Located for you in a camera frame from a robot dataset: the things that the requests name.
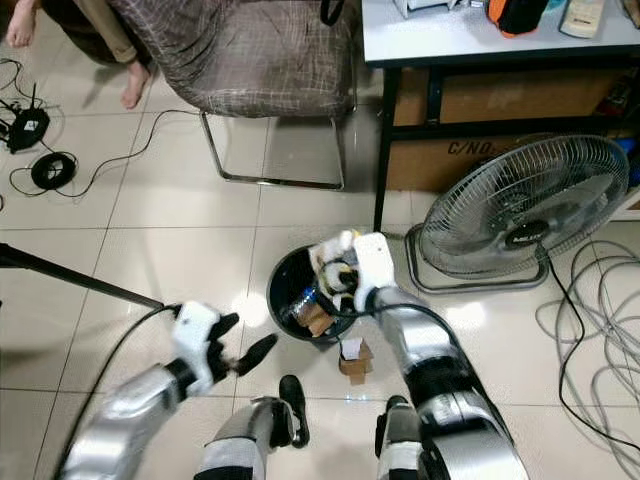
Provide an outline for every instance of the person's leg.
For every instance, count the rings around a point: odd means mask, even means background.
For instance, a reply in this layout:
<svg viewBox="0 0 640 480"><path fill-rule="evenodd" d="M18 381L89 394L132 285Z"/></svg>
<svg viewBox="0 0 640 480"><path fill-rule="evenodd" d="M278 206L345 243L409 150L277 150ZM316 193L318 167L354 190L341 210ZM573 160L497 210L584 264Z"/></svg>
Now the person's leg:
<svg viewBox="0 0 640 480"><path fill-rule="evenodd" d="M35 0L19 0L7 29L7 42L13 48L26 47L33 40L36 27Z"/></svg>
<svg viewBox="0 0 640 480"><path fill-rule="evenodd" d="M104 39L116 61L127 64L129 73L127 88L122 93L120 101L127 109L134 108L140 101L149 80L149 71L138 60L138 53L129 36L105 0L74 0L74 2Z"/></svg>

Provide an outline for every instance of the white table top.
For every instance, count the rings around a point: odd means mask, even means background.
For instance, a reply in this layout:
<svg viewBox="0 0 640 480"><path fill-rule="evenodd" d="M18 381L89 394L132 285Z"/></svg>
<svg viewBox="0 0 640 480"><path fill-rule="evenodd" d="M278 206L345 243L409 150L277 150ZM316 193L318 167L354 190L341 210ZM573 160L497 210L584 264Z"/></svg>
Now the white table top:
<svg viewBox="0 0 640 480"><path fill-rule="evenodd" d="M483 8L449 12L444 5L429 7L411 12L405 20L393 0L362 0L365 61L376 67L419 66L464 63L471 59L469 56L478 55L484 60L540 58L551 54L550 50L561 56L610 54L617 50L627 54L640 46L640 30L624 16L619 0L606 1L600 28L592 39L560 32L563 14L564 6L556 8L543 14L535 32L508 39L491 23Z"/></svg>

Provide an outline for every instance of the fan base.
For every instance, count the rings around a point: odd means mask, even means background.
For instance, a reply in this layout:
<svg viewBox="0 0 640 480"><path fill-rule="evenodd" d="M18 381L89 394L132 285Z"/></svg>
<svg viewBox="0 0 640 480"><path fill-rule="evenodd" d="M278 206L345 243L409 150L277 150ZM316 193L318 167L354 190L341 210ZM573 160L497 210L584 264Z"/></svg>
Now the fan base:
<svg viewBox="0 0 640 480"><path fill-rule="evenodd" d="M450 293L478 293L495 292L496 290L526 290L540 285L549 275L549 261L538 262L538 272L530 278L506 280L497 282L466 282L453 285L427 285L420 279L418 256L416 255L416 239L422 231L422 224L415 225L404 237L404 248L409 262L411 281L418 290L433 295L446 295Z"/></svg>

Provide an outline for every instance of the remote control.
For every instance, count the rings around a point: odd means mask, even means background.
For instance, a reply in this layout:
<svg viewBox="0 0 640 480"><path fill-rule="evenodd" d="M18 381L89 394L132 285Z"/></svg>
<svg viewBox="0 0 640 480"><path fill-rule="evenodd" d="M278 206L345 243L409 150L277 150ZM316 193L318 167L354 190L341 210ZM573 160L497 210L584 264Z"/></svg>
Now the remote control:
<svg viewBox="0 0 640 480"><path fill-rule="evenodd" d="M598 31L606 0L569 0L560 31L580 38L593 38Z"/></svg>

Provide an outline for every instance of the gray cable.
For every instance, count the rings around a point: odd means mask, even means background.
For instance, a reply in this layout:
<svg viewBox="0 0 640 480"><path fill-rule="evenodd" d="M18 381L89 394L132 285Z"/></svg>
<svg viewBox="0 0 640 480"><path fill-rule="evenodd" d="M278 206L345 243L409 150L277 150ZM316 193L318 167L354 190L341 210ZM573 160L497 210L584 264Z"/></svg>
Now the gray cable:
<svg viewBox="0 0 640 480"><path fill-rule="evenodd" d="M600 245L614 247L623 254L599 257L596 254L595 247ZM588 250L596 257L596 260L579 269L579 260ZM640 290L631 293L618 305L611 305L611 297L608 295L606 285L607 279L610 278L612 272L637 267L640 267L640 257L627 247L610 241L591 241L583 245L575 254L571 262L571 283L567 287L568 295L570 295L585 325L590 327L591 330L584 336L583 344L598 338L602 338L604 342L604 365L598 368L592 376L590 382L591 398L585 401L569 369L566 370L564 377L567 392L569 392L568 395L570 395L572 402L575 403L575 409L582 419L607 435L624 438L630 443L634 441L629 434L625 433L623 428L615 425L610 420L607 406L603 405L601 401L599 384L604 376L611 375L631 397L640 413L640 385L636 383L637 379L633 377L634 374L640 375L640 338L629 330L629 326L640 322L640 312L636 310L637 314L634 315L628 308L634 300L637 301L640 298ZM588 274L595 274L599 278L597 292L595 292L597 305L589 304L580 284ZM557 307L554 331L550 331L543 324L542 319L543 313L552 307ZM562 364L578 337L577 320L575 319L575 314L568 308L567 299L562 298L539 306L536 310L536 322L545 335L555 341L558 360ZM573 338L567 338L567 325L573 327ZM575 419L570 416L569 418L576 426L580 426ZM598 448L610 451L620 468L629 478L640 480L640 456L636 451L611 439L589 435L589 430L584 427L579 428L579 431Z"/></svg>

